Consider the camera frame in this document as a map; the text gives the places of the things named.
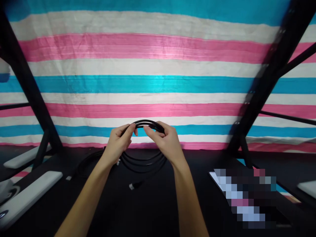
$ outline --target cable connector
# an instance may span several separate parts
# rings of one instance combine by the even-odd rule
[[[134,183],[134,184],[131,183],[131,184],[129,185],[129,188],[130,188],[131,190],[134,190],[134,189],[139,188],[142,184],[143,184],[143,181],[137,182],[137,183]]]

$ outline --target right hand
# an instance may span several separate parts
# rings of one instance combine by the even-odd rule
[[[185,161],[175,128],[161,121],[157,121],[157,123],[159,123],[165,129],[166,135],[157,131],[154,132],[150,127],[144,126],[147,136],[149,136],[157,144],[160,151],[165,155],[172,165],[176,165],[179,162]]]

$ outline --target hand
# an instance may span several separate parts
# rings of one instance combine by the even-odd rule
[[[163,126],[166,135],[157,131],[154,132],[150,127],[144,126],[147,136],[149,136],[157,144],[160,151],[173,166],[185,161],[175,128],[160,121],[157,121],[157,123]]]
[[[121,136],[126,127],[128,127],[128,129],[125,131],[123,136]],[[138,136],[138,132],[135,127],[136,124],[132,123],[131,125],[126,124],[112,129],[106,149],[99,161],[103,168],[112,167],[112,165],[117,163],[123,151],[125,151],[131,144],[133,132],[135,132],[135,135]]]

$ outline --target left hand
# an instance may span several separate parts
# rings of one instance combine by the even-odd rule
[[[123,136],[121,136],[126,127],[128,127],[128,129]],[[126,124],[112,129],[108,144],[98,162],[103,166],[103,168],[112,167],[112,165],[117,163],[123,151],[125,151],[131,144],[133,132],[135,132],[135,135],[138,136],[138,132],[135,127],[136,124],[132,123],[131,125]]]

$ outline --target white stripe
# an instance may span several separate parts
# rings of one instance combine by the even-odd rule
[[[139,33],[177,35],[207,40],[241,40],[272,43],[279,27],[241,24],[186,15],[115,12],[67,11],[33,14],[11,22],[18,40],[68,33]]]
[[[31,171],[32,171],[32,167],[27,167],[27,168],[25,168],[24,170],[22,170],[22,171],[25,171],[25,172],[28,172],[28,173],[30,173]]]
[[[305,30],[300,43],[315,42],[316,39],[316,24],[309,25]]]
[[[119,127],[127,123],[132,123],[141,119],[149,119],[152,121],[163,121],[171,126],[180,125],[230,125],[240,119],[235,116],[195,116],[195,117],[152,117],[152,118],[67,118],[52,116],[55,125],[79,127]],[[35,116],[21,117],[4,117],[0,118],[0,127],[15,125],[34,125],[39,124]],[[295,122],[282,118],[273,117],[257,117],[254,126],[267,127],[297,127],[297,128],[313,128],[311,124]]]
[[[10,179],[11,179],[11,181],[12,181],[13,183],[16,183],[17,181],[20,181],[21,179],[23,179],[23,177],[16,177],[16,176],[13,176],[13,177],[11,177]]]
[[[0,58],[0,73],[9,73],[9,64],[7,64],[2,58]]]
[[[293,144],[299,145],[303,142],[315,143],[315,138],[297,138],[297,137],[246,137],[247,143],[278,143],[278,144]]]
[[[25,135],[16,137],[0,137],[0,143],[12,143],[12,144],[23,144],[23,143],[40,143],[43,135]]]
[[[40,143],[42,135],[26,135],[17,137],[0,137],[0,143]],[[106,144],[109,140],[107,137],[65,137],[60,136],[60,139],[64,143],[77,144],[77,143],[100,143]],[[227,143],[231,139],[231,135],[179,135],[181,142],[222,142]],[[316,139],[311,138],[284,138],[284,137],[246,137],[247,143],[278,143],[278,144],[294,144],[298,145],[303,142],[316,143]],[[132,137],[133,143],[152,143],[153,141],[149,137]]]
[[[285,74],[282,78],[316,77],[316,63],[301,63]]]
[[[316,94],[270,94],[266,104],[316,105]]]
[[[284,152],[287,153],[309,153],[309,154],[316,154],[316,152],[305,152],[305,151],[300,151],[300,150],[286,150]]]
[[[180,142],[229,142],[230,135],[179,135]],[[39,143],[41,142],[42,135],[29,135],[29,136],[17,136],[17,137],[0,137],[1,143]],[[66,137],[60,136],[63,143],[77,144],[77,143],[100,143],[106,144],[109,140],[108,137]],[[152,143],[153,141],[149,137],[132,137],[132,143]]]
[[[176,75],[254,78],[262,67],[260,64],[172,59],[68,59],[28,64],[34,76]]]
[[[180,142],[220,142],[226,143],[230,140],[230,135],[179,135]],[[60,136],[63,143],[77,144],[77,143],[101,143],[106,144],[109,140],[107,137],[66,137]],[[149,137],[132,137],[132,143],[153,143]]]
[[[245,93],[42,93],[46,103],[57,104],[209,104],[244,103]],[[1,103],[27,102],[22,92],[0,93]],[[316,94],[271,94],[266,104],[316,105]]]

